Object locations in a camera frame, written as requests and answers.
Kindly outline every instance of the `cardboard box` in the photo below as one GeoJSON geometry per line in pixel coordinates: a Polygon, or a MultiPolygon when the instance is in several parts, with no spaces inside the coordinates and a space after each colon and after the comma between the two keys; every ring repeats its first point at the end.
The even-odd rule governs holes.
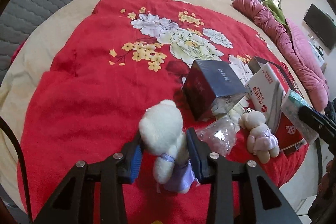
{"type": "Polygon", "coordinates": [[[266,123],[279,141],[280,150],[300,147],[303,137],[290,120],[281,112],[282,99],[290,89],[289,85],[276,66],[267,63],[247,82],[250,98],[255,110],[263,112],[266,123]]]}
{"type": "Polygon", "coordinates": [[[195,60],[182,90],[197,121],[227,114],[247,94],[230,65],[213,60],[195,60]]]}
{"type": "Polygon", "coordinates": [[[264,58],[258,57],[258,56],[253,56],[252,59],[250,60],[250,62],[248,63],[248,66],[249,66],[250,70],[252,71],[252,73],[256,74],[256,72],[258,70],[260,70],[260,68],[263,65],[265,65],[266,63],[270,63],[270,64],[274,65],[275,67],[277,67],[277,69],[281,72],[281,74],[283,75],[283,77],[286,80],[287,84],[289,85],[289,88],[302,96],[302,93],[299,90],[299,87],[297,86],[297,84],[295,83],[295,81],[294,80],[291,81],[290,77],[292,77],[292,76],[288,75],[285,72],[285,70],[283,69],[282,66],[280,66],[280,65],[278,65],[276,63],[273,63],[272,61],[269,61],[269,60],[266,60],[264,58]]]}

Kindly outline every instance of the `green folded cloth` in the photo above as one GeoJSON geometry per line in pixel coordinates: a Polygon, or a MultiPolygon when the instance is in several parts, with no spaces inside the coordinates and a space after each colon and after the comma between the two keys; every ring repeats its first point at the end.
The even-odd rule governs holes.
{"type": "Polygon", "coordinates": [[[286,18],[284,16],[282,10],[280,8],[276,7],[274,2],[271,1],[271,0],[264,0],[262,4],[269,9],[269,11],[274,16],[275,20],[277,22],[280,22],[285,27],[286,31],[288,31],[289,27],[287,25],[286,18]]]}

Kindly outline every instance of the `wall-mounted tv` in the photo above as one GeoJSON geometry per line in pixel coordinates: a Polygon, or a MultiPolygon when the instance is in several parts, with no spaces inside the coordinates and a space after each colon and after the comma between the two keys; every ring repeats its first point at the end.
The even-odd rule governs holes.
{"type": "Polygon", "coordinates": [[[328,49],[331,50],[334,47],[336,44],[336,26],[328,15],[311,4],[303,20],[328,49]]]}

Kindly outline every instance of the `white teddy bear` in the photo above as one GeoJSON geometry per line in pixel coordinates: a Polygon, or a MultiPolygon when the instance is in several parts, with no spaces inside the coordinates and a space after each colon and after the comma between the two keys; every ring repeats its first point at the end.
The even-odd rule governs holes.
{"type": "Polygon", "coordinates": [[[247,138],[247,150],[257,155],[262,164],[279,155],[278,139],[265,124],[266,118],[259,111],[244,113],[240,118],[240,126],[250,131],[247,138]]]}
{"type": "Polygon", "coordinates": [[[147,109],[139,122],[146,150],[157,156],[153,176],[168,191],[187,193],[194,181],[183,119],[176,104],[163,100],[147,109]]]}

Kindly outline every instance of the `pink comforter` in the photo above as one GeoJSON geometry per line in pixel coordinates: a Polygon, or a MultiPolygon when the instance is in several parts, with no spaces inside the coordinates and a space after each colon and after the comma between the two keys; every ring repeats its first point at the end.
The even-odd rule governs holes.
{"type": "Polygon", "coordinates": [[[329,87],[300,28],[286,19],[290,38],[284,26],[258,0],[234,0],[232,5],[271,38],[307,90],[313,107],[322,111],[328,104],[329,87]]]}

